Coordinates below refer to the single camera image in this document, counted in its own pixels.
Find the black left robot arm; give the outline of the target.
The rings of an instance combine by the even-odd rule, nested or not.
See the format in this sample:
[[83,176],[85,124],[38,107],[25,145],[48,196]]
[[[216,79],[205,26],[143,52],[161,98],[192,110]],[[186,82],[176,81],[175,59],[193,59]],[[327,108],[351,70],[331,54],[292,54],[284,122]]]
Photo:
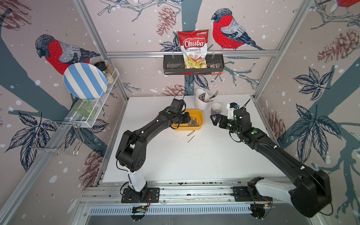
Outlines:
[[147,181],[141,171],[146,160],[147,144],[167,128],[177,129],[190,122],[183,99],[172,100],[170,106],[160,111],[157,117],[136,131],[125,131],[116,152],[116,165],[127,172],[130,191],[144,198],[147,195]]

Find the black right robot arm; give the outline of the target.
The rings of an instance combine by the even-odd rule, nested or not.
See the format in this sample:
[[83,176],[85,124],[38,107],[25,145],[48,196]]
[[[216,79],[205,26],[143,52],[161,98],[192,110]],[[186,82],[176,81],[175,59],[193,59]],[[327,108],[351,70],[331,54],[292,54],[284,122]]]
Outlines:
[[240,143],[265,156],[291,181],[290,185],[256,177],[247,183],[251,199],[275,198],[291,204],[302,215],[311,218],[332,205],[330,177],[322,170],[315,171],[279,148],[262,130],[252,126],[245,107],[231,108],[230,116],[210,116],[214,126],[236,134]]

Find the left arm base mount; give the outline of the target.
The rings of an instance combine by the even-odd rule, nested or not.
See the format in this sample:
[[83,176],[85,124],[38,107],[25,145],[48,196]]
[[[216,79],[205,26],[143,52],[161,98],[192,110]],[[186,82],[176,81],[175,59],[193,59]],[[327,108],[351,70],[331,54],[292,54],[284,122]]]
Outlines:
[[130,187],[123,190],[122,203],[158,203],[160,188],[146,187],[141,192],[136,192]]

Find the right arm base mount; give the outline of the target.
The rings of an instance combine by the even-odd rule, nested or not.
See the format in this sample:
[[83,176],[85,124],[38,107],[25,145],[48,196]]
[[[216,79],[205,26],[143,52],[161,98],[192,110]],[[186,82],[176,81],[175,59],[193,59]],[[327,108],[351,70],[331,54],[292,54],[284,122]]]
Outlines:
[[236,202],[272,202],[272,198],[261,196],[253,187],[239,186],[232,187],[232,196]]

